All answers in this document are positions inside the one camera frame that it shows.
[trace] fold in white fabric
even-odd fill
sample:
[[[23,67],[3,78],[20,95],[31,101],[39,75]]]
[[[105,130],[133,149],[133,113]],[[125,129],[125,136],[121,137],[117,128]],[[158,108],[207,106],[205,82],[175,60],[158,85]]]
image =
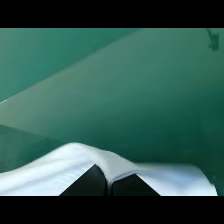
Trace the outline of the fold in white fabric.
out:
[[[108,186],[137,174],[162,196],[211,195],[217,192],[193,166],[134,164],[121,156],[80,143],[69,143],[16,170],[0,174],[0,195],[57,196],[96,164]]]

